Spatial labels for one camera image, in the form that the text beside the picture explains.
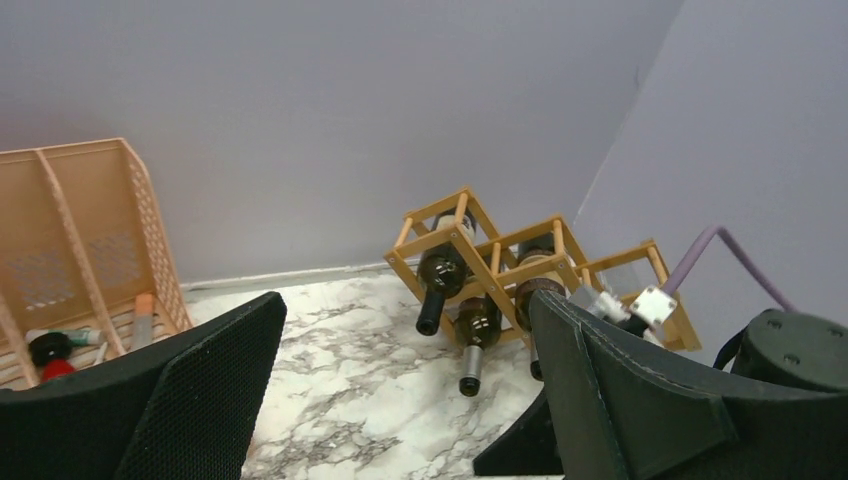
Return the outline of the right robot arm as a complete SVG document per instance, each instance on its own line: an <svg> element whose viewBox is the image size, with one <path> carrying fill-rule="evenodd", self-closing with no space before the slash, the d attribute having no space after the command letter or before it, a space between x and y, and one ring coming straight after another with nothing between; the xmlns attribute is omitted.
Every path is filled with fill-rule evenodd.
<svg viewBox="0 0 848 480"><path fill-rule="evenodd" d="M553 354L537 399L473 462L478 476L843 479L847 332L767 310L729 371L579 309L543 311Z"/></svg>

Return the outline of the clear square glass bottle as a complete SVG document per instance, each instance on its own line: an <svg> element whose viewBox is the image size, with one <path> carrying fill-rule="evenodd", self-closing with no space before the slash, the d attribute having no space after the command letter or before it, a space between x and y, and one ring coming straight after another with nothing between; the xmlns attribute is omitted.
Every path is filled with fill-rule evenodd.
<svg viewBox="0 0 848 480"><path fill-rule="evenodd" d="M646 259L636 260L597 273L606 291L622 303L629 304L650 285L656 285L655 273Z"/></svg>

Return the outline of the green wine bottle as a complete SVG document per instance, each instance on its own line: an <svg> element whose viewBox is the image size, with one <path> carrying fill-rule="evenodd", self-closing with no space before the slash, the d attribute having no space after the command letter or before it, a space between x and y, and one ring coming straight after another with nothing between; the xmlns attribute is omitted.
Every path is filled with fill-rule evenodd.
<svg viewBox="0 0 848 480"><path fill-rule="evenodd" d="M534 263L535 261L552 256L555 253L554 235L546 233L518 245L518 265ZM543 273L517 285L514 304L519 326L528 335L530 341L530 373L538 381L543 380L543 373L532 330L529 309L532 297L538 291L553 291L566 295L562 278L556 272Z"/></svg>
<svg viewBox="0 0 848 480"><path fill-rule="evenodd" d="M459 392L474 397L481 387L484 353L501 337L502 314L490 296L462 301L454 322L456 339L463 350Z"/></svg>
<svg viewBox="0 0 848 480"><path fill-rule="evenodd" d="M420 258L416 278L425 292L416 330L434 336L440 327L445 302L465 285L469 268L450 241L427 249Z"/></svg>

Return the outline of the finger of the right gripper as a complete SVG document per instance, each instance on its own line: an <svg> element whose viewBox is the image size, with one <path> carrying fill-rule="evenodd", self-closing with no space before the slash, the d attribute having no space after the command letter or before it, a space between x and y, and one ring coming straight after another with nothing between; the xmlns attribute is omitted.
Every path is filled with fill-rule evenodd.
<svg viewBox="0 0 848 480"><path fill-rule="evenodd" d="M564 476L545 389L472 462L475 476Z"/></svg>

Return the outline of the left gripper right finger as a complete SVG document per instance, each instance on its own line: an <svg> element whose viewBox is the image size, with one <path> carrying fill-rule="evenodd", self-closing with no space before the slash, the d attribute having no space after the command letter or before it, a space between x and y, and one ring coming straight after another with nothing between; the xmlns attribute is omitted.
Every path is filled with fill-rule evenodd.
<svg viewBox="0 0 848 480"><path fill-rule="evenodd" d="M569 479L843 479L847 397L723 372L543 292L532 328Z"/></svg>

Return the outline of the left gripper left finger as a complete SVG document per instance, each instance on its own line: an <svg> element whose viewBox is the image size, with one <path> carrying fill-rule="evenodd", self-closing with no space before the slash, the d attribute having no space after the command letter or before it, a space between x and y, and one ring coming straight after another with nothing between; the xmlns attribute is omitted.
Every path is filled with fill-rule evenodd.
<svg viewBox="0 0 848 480"><path fill-rule="evenodd" d="M287 308L267 292L139 351L1 394L5 479L237 479Z"/></svg>

